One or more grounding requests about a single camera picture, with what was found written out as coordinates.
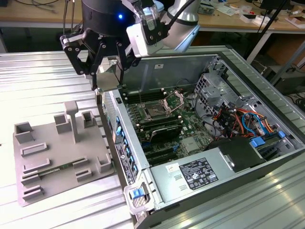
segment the metal bracket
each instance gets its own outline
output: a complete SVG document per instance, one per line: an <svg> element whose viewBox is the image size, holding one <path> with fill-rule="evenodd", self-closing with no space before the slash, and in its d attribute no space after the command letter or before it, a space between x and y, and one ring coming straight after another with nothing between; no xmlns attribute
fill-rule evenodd
<svg viewBox="0 0 305 229"><path fill-rule="evenodd" d="M172 96L173 94L175 94L175 95L179 98L180 104L172 110L172 109L169 107L169 105L168 105L168 103L167 103L166 100L167 100L170 96ZM181 107L181 106L184 104L183 95L180 94L180 93L178 92L178 90L175 90L175 91L173 91L172 93L170 93L167 97L165 97L163 100L161 100L161 102L162 102L162 104L163 104L165 110L166 110L168 113L171 113L171 112L175 111L176 109L178 109L179 107Z"/></svg>

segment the blue cable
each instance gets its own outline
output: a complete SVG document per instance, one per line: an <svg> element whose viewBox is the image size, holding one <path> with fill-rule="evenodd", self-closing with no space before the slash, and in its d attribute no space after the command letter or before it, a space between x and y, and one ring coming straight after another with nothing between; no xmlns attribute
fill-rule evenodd
<svg viewBox="0 0 305 229"><path fill-rule="evenodd" d="M266 130L266 128L265 128L264 125L262 124L260 118L259 118L256 114L253 114L253 113L251 113L251 112L248 112L248 113L246 113L246 114L253 115L253 117L255 117L255 118L258 120L258 123L259 123L259 125L261 126L262 130L264 131L264 133L265 133L265 134L269 134L269 132ZM255 132L254 132L253 130L249 129L249 128L246 126L245 122L244 122L244 117L245 117L246 114L244 114L243 117L242 117L243 126L244 126L244 128L245 128L246 130L250 131L252 134L254 134L254 136L256 136Z"/></svg>

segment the workbench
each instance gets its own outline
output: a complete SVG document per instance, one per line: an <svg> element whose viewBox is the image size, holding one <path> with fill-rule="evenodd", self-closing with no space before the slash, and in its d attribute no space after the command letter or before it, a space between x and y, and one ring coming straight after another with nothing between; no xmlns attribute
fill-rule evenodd
<svg viewBox="0 0 305 229"><path fill-rule="evenodd" d="M211 47L216 48L233 54L225 46ZM70 100L76 100L81 111L92 110L101 125L89 81L75 73L64 52L0 56L1 228L133 228L116 174L23 208L17 203L13 124L54 122L53 116L63 112L62 102ZM154 229L304 228L304 189L305 154Z"/></svg>
<svg viewBox="0 0 305 229"><path fill-rule="evenodd" d="M238 6L249 5L253 11L260 15L262 9L240 0L235 3ZM34 6L20 4L14 0L9 2L7 7L0 8L0 28L1 27L22 27L22 28L62 28L62 18L64 11L64 0L54 3L54 9L58 13L42 10ZM71 3L68 5L66 18L66 28L71 27ZM305 34L305 30L299 29L285 20L287 16L279 16L277 22L273 22L269 30L264 34L258 42L247 61L252 62L259 53L263 45L267 42L273 33L289 33L289 34ZM82 21L81 17L81 1L75 3L74 25ZM219 11L215 11L213 16L199 14L199 25L201 31L221 31L221 32L254 32L258 30L258 26L252 23L245 23L239 19L239 15L228 16ZM5 50L4 43L0 42L0 52Z"/></svg>
<svg viewBox="0 0 305 229"><path fill-rule="evenodd" d="M89 80L75 73L64 52L0 56L0 228L133 228L115 173L25 208L17 202L13 124L52 123L71 100L81 112L93 112L105 137Z"/></svg>

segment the wooden desk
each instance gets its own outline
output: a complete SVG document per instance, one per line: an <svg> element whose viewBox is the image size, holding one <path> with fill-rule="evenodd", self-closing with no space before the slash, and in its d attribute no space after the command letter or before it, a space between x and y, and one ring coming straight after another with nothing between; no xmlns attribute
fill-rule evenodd
<svg viewBox="0 0 305 229"><path fill-rule="evenodd" d="M260 9L259 7L255 6L252 3L248 3L245 0L241 0L238 3L235 3L235 5L251 6L252 11L254 11L255 14L257 15L260 15L261 12L264 11L263 9ZM298 27L290 24L285 20L285 18L288 17L288 14L286 14L284 11L282 11L281 14L282 13L285 15L278 16L279 20L272 23L268 31L263 35L263 37L260 39L256 47L249 55L247 59L249 63L253 61L255 56L259 53L259 51L261 50L263 45L267 42L267 40L269 39L272 33L305 34L305 30L299 29ZM239 19L239 15L228 16L217 10L215 10L213 16L199 14L198 24L201 26L200 31L257 32L259 28L259 26L253 23L243 22L242 20Z"/></svg>
<svg viewBox="0 0 305 229"><path fill-rule="evenodd" d="M31 3L30 0L20 0L25 3ZM41 0L40 2L49 2L51 0ZM7 7L0 7L0 27L38 27L39 23L42 28L53 27L62 28L62 19L64 12L65 0L59 0L52 4L54 10L58 13L52 13L49 10L43 10L35 6L28 6L10 0ZM71 23L72 3L68 4L68 12L66 22ZM81 0L76 0L74 11L74 23L80 23L81 16Z"/></svg>
<svg viewBox="0 0 305 229"><path fill-rule="evenodd" d="M21 0L23 2L31 2L30 0ZM262 9L245 0L235 3L238 6L249 5L256 14L260 14ZM9 2L7 7L0 8L0 27L22 27L22 28L62 28L62 18L64 11L64 0L54 3L54 9L58 13L52 13L48 10L42 10L34 6L27 6L14 0ZM71 26L71 6L68 5L66 18L66 28ZM301 30L285 20L286 16L279 16L279 20L274 22L266 34L261 38L255 49L252 51L247 61L252 62L258 54L262 46L266 43L272 33L298 33L305 34L305 30ZM81 16L81 0L76 0L74 23L80 23ZM199 25L201 31L224 31L224 32L257 32L258 26L252 23L245 23L239 19L239 15L228 16L219 11L215 11L214 16L199 14Z"/></svg>

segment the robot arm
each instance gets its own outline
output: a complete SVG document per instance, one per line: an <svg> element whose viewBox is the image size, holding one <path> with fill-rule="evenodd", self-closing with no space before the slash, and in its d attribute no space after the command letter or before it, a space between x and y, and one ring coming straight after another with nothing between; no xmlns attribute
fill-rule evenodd
<svg viewBox="0 0 305 229"><path fill-rule="evenodd" d="M84 32L61 36L63 50L77 74L92 79L97 88L96 72L104 57L118 59L117 78L137 66L165 44L184 52L199 31L197 10L200 0L175 0L168 12L159 12L153 0L82 0ZM85 62L78 58L81 46L88 49Z"/></svg>

